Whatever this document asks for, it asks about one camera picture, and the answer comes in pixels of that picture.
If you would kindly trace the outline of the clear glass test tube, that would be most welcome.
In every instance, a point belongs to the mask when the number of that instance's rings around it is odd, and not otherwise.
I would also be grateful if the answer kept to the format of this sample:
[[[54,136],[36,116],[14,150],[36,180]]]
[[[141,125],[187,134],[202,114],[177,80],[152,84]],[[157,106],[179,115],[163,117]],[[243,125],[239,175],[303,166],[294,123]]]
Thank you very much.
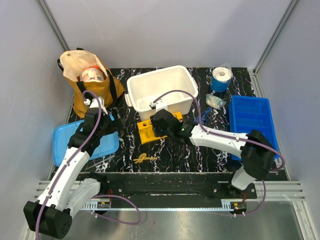
[[[112,155],[109,155],[107,156],[106,158],[103,158],[101,161],[99,162],[93,162],[93,165],[89,166],[88,168],[91,169],[91,168],[98,168],[100,165],[102,164],[106,164],[106,163],[109,163],[112,159],[115,158],[115,155],[112,154]]]

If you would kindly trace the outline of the yellow knotted rubber band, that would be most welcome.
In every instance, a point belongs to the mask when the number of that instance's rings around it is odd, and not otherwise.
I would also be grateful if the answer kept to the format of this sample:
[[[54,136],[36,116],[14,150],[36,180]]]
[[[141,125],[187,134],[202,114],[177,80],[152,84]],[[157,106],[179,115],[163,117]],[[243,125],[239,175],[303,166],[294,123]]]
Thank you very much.
[[[141,163],[143,163],[145,161],[155,161],[157,159],[158,159],[157,157],[149,157],[149,156],[147,156],[146,153],[142,153],[138,158],[135,158],[133,160],[133,162],[135,164],[141,164]]]

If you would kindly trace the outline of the blue safety glasses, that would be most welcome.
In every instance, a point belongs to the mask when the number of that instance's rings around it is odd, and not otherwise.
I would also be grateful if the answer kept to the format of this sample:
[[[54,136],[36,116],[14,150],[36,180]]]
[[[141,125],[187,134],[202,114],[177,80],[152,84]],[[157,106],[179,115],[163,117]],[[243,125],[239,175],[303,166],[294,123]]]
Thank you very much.
[[[201,121],[206,122],[209,119],[209,114],[213,110],[212,107],[209,107],[206,111],[201,113]]]

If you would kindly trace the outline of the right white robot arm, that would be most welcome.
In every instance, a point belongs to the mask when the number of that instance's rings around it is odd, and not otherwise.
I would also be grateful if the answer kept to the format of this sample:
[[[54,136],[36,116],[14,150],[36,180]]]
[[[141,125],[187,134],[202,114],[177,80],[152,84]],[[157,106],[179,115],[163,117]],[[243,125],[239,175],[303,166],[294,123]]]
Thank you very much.
[[[267,138],[255,129],[250,133],[217,130],[201,123],[181,122],[165,109],[152,115],[150,122],[156,137],[166,136],[184,145],[217,149],[240,158],[242,166],[227,186],[233,198],[243,195],[254,181],[265,180],[277,154]]]

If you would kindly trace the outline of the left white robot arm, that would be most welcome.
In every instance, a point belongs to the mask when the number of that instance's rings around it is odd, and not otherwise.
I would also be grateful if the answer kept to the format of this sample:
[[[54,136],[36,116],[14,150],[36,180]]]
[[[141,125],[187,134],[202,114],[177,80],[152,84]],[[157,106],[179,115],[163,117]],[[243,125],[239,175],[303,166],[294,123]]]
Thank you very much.
[[[101,144],[101,138],[117,133],[123,126],[122,119],[111,117],[99,107],[87,110],[84,121],[70,137],[64,159],[49,185],[35,201],[28,201],[23,208],[28,227],[37,240],[41,235],[63,239],[83,205],[94,196],[103,198],[107,195],[107,179],[98,173],[89,173],[76,190],[71,188]]]

